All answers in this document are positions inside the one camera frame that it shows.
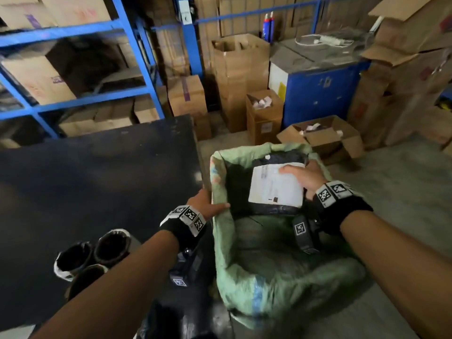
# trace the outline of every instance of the green sack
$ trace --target green sack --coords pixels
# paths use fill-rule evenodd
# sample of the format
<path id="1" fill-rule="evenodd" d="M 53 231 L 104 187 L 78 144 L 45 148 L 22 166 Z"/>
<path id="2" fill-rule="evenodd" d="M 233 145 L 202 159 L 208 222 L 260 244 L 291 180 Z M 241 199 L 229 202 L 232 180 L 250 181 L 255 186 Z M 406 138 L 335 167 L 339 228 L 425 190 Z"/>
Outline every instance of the green sack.
<path id="1" fill-rule="evenodd" d="M 299 149 L 330 173 L 306 144 L 270 143 L 215 152 L 210 160 L 213 203 L 248 199 L 230 183 L 231 166 L 252 169 L 252 161 L 275 151 Z M 213 219 L 217 285 L 226 307 L 248 328 L 287 317 L 307 323 L 337 311 L 369 287 L 365 267 L 340 238 L 321 233 L 323 251 L 307 255 L 297 246 L 291 216 L 247 216 L 229 211 Z"/>

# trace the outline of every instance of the gray floor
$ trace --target gray floor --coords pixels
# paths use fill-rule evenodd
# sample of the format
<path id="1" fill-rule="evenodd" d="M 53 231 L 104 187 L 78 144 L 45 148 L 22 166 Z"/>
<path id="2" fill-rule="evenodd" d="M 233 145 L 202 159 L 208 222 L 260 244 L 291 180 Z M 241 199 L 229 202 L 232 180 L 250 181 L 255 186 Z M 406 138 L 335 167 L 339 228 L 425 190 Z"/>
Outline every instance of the gray floor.
<path id="1" fill-rule="evenodd" d="M 204 170 L 216 150 L 249 145 L 246 132 L 228 134 L 211 114 L 215 137 L 199 142 Z M 367 153 L 356 162 L 329 166 L 333 177 L 362 192 L 376 214 L 452 258 L 452 158 L 421 136 Z M 234 322 L 236 338 L 260 338 Z M 417 338 L 375 285 L 347 309 L 314 323 L 300 338 Z"/>

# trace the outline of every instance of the yellow label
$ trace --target yellow label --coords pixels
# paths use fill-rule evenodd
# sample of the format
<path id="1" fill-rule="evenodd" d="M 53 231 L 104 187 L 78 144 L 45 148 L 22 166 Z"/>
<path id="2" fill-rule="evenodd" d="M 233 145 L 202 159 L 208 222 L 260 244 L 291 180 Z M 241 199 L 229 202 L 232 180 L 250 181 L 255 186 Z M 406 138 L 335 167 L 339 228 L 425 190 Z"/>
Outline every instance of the yellow label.
<path id="1" fill-rule="evenodd" d="M 286 100 L 286 86 L 282 82 L 279 83 L 278 96 L 283 102 Z"/>

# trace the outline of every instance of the black tabletop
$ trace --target black tabletop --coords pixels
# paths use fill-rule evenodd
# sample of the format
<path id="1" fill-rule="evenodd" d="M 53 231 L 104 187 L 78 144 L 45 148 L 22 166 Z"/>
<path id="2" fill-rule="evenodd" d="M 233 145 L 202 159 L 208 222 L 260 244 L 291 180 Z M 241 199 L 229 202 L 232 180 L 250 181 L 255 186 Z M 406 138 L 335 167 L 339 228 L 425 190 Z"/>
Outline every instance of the black tabletop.
<path id="1" fill-rule="evenodd" d="M 59 251 L 114 228 L 146 241 L 199 190 L 199 175 L 189 116 L 0 152 L 0 331 L 64 305 Z"/>

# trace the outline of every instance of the hand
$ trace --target hand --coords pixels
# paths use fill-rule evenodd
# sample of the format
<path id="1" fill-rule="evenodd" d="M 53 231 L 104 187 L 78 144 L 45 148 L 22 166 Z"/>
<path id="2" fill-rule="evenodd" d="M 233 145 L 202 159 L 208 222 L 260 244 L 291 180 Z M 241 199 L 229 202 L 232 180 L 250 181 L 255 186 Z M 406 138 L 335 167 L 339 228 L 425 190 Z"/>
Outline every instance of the hand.
<path id="1" fill-rule="evenodd" d="M 306 198 L 309 200 L 312 200 L 315 192 L 328 182 L 315 160 L 310 160 L 305 168 L 293 165 L 283 166 L 279 169 L 279 173 L 294 175 L 302 187 L 307 189 Z"/>
<path id="2" fill-rule="evenodd" d="M 206 221 L 209 221 L 212 217 L 220 214 L 223 210 L 230 208 L 229 203 L 218 203 L 212 205 L 210 202 L 210 193 L 207 189 L 201 189 L 198 194 L 189 198 L 187 205 L 192 206 L 194 209 L 199 211 Z"/>

